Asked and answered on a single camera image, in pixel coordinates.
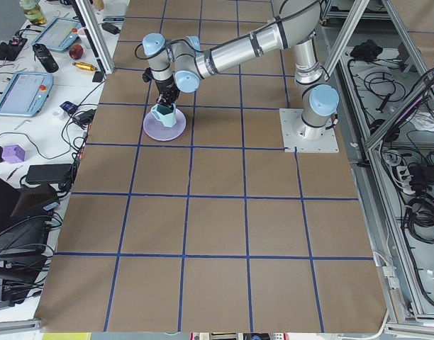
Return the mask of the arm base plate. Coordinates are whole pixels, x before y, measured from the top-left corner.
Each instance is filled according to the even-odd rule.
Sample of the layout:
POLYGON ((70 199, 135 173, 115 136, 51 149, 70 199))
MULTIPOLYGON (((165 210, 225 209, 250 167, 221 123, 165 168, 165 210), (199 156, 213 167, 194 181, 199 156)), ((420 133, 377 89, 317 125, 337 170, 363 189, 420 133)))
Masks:
POLYGON ((310 127, 302 120, 303 109, 280 108, 279 119, 285 152, 304 154, 335 154, 339 152, 332 120, 323 127, 310 127))

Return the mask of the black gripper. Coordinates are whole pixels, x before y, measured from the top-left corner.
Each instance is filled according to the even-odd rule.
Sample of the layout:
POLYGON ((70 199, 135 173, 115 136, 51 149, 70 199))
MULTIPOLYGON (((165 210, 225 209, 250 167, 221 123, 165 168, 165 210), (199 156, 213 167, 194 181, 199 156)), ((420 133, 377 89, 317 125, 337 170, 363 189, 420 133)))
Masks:
POLYGON ((175 83, 174 78, 164 80, 155 80, 155 85, 159 92, 157 103, 162 106, 171 106, 172 101, 179 98, 179 89, 175 83))

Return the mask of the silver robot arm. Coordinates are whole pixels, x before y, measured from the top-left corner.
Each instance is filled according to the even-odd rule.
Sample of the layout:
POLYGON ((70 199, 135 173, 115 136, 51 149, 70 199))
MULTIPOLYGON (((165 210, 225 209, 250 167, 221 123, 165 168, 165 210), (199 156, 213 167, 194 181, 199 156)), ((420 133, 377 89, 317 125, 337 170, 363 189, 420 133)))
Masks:
POLYGON ((146 35, 141 45, 149 67, 143 80, 153 81, 159 92, 147 116, 155 122, 151 138, 161 141, 158 132, 162 128, 171 131, 173 138, 184 131, 185 122, 176 106, 180 93, 193 93, 202 80, 254 58, 290 49, 304 105, 294 128, 305 140, 319 140, 330 128, 328 121, 339 103, 337 91, 324 81, 313 42, 320 14, 319 1, 275 1, 274 18, 264 26, 207 50, 200 48, 196 36, 168 40, 160 33, 146 35))

